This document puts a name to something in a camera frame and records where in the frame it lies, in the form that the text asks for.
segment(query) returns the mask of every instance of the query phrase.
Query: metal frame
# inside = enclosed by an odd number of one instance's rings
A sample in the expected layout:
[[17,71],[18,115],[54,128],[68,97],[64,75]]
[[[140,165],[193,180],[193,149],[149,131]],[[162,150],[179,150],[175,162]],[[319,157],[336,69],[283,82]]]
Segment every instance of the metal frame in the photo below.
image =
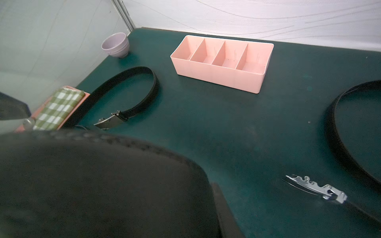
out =
[[123,19],[128,30],[132,32],[136,27],[130,15],[128,14],[128,11],[126,7],[124,6],[124,3],[122,2],[122,0],[111,0],[111,2],[114,5],[117,12],[119,13],[120,17]]

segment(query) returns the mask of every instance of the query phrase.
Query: white wall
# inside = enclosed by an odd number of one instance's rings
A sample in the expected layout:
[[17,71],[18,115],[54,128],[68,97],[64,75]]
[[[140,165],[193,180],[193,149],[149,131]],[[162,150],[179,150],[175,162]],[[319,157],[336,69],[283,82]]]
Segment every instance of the white wall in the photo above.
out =
[[[0,0],[0,91],[34,111],[98,66],[114,32],[128,30],[110,0]],[[0,133],[20,123],[0,121]]]
[[123,0],[137,27],[381,51],[379,0]]

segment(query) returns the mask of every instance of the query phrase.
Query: pink storage box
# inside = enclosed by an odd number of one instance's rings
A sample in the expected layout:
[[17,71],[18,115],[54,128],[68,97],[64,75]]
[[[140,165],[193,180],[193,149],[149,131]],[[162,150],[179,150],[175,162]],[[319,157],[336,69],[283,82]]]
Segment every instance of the pink storage box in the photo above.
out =
[[177,74],[259,93],[274,44],[187,35],[171,54]]
[[[73,89],[73,90],[78,90],[76,88],[73,88],[73,87],[70,87],[70,86],[64,86],[64,88],[70,88],[70,89]],[[81,101],[79,101],[79,103],[73,108],[73,110],[69,113],[69,115],[67,115],[67,117],[65,118],[65,120],[62,121],[62,123],[58,126],[57,130],[59,130],[64,124],[65,122],[68,120],[68,118],[75,112],[75,110],[78,109],[79,106],[81,106],[81,104],[90,96],[89,93],[87,92],[84,92],[85,95],[84,97],[81,99]],[[51,100],[52,96],[50,96],[32,115],[31,117],[36,119],[36,117],[40,114],[40,112],[42,111],[42,109],[45,108],[45,106],[48,104],[48,102]],[[17,129],[14,131],[14,132],[23,132],[25,131],[24,129],[24,126],[21,125],[19,127],[17,127]]]

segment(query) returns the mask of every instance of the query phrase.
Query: belt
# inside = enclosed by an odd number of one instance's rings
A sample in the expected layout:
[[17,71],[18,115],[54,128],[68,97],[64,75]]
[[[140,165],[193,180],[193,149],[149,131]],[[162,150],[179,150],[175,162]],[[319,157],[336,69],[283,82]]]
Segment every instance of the belt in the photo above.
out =
[[[362,180],[365,186],[381,192],[381,180],[363,168],[361,164],[358,163],[358,161],[351,155],[347,147],[342,142],[336,125],[336,108],[343,96],[349,95],[353,92],[366,91],[370,89],[381,89],[381,80],[363,83],[341,93],[327,109],[325,133],[331,151],[334,153],[336,158],[343,162],[342,164],[348,168],[348,171],[350,171],[356,178]],[[305,176],[303,179],[297,175],[286,175],[284,181],[307,193],[320,195],[328,201],[342,204],[351,212],[367,217],[368,219],[371,219],[371,221],[377,222],[381,225],[381,214],[376,213],[370,207],[351,201],[343,191],[340,191],[329,184],[320,187],[316,182],[311,181],[308,176]]]
[[124,80],[127,80],[131,78],[132,76],[142,74],[142,73],[152,74],[153,76],[152,88],[147,94],[147,96],[133,108],[128,109],[126,111],[118,110],[117,112],[112,113],[111,117],[107,119],[101,118],[99,122],[94,124],[94,126],[101,130],[107,130],[122,124],[123,122],[127,121],[128,118],[133,117],[136,114],[144,111],[155,99],[159,89],[159,81],[155,73],[150,68],[145,66],[139,66],[139,67],[134,67],[134,68],[125,70],[115,75],[114,77],[104,82],[97,89],[95,89],[90,94],[90,96],[83,102],[83,104],[81,104],[81,106],[72,114],[72,116],[69,117],[69,119],[63,125],[63,128],[78,126],[76,124],[83,117],[83,115],[85,115],[91,109],[91,107],[97,101],[99,101],[100,98],[103,97],[108,91],[110,91],[113,87],[123,82]]
[[347,147],[342,142],[340,138],[340,134],[337,130],[337,125],[336,125],[336,108],[340,100],[345,95],[349,95],[350,93],[358,92],[358,91],[367,91],[372,89],[381,90],[381,80],[362,83],[341,93],[327,109],[325,134],[329,142],[331,151],[334,153],[336,158],[339,159],[339,161],[341,161],[344,166],[346,166],[349,172],[351,172],[351,174],[355,176],[357,179],[360,179],[366,186],[381,192],[380,178],[377,178],[374,175],[372,175],[370,172],[368,172],[351,155]]

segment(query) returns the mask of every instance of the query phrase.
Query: black object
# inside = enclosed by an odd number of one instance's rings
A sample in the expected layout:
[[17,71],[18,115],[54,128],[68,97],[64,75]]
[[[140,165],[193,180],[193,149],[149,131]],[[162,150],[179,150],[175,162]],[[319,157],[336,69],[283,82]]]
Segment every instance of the black object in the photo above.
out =
[[0,92],[0,121],[24,119],[30,115],[27,104]]
[[378,191],[381,191],[381,178],[374,176],[363,168],[361,164],[358,163],[358,161],[356,161],[356,159],[350,154],[340,138],[335,121],[336,107],[343,96],[349,95],[353,92],[366,91],[370,89],[381,89],[381,80],[362,83],[341,93],[327,109],[328,113],[325,131],[330,148],[335,156],[340,159],[340,161],[352,172],[354,176],[365,182],[366,186],[371,186]]
[[82,116],[85,115],[88,112],[88,110],[110,89],[112,89],[113,87],[121,83],[122,81],[141,73],[148,73],[148,74],[152,74],[153,76],[152,88],[150,92],[147,94],[147,96],[133,108],[128,109],[126,111],[122,111],[122,112],[117,111],[116,113],[113,113],[111,117],[107,119],[103,119],[100,122],[95,123],[94,125],[98,127],[99,129],[109,129],[119,125],[120,123],[124,121],[127,121],[128,118],[133,117],[136,114],[144,111],[150,105],[150,103],[155,99],[158,93],[159,82],[155,73],[150,68],[145,66],[139,66],[139,67],[134,67],[134,68],[125,70],[115,75],[114,77],[104,82],[97,89],[95,89],[95,91],[93,91],[90,94],[90,96],[83,102],[83,104],[81,104],[81,106],[65,122],[63,127],[70,128],[75,126],[80,120],[80,118],[82,118]]
[[[330,145],[331,151],[339,159],[339,161],[347,168],[347,170],[357,179],[360,179],[365,186],[373,188],[377,192],[381,192],[381,179],[374,176],[372,173],[367,171],[361,164],[354,158],[348,151],[347,147],[344,145],[340,138],[340,134],[336,125],[336,108],[340,100],[351,93],[358,91],[367,91],[381,89],[381,80],[371,81],[367,83],[362,83],[349,90],[341,93],[328,107],[327,109],[327,119],[325,133],[327,140]],[[358,204],[358,202],[353,202],[347,200],[344,206],[352,211],[360,211],[363,215],[368,216],[373,221],[377,221],[381,225],[381,214],[377,214],[374,209],[365,207],[363,204]]]
[[171,151],[74,130],[0,143],[7,237],[244,237],[218,185]]

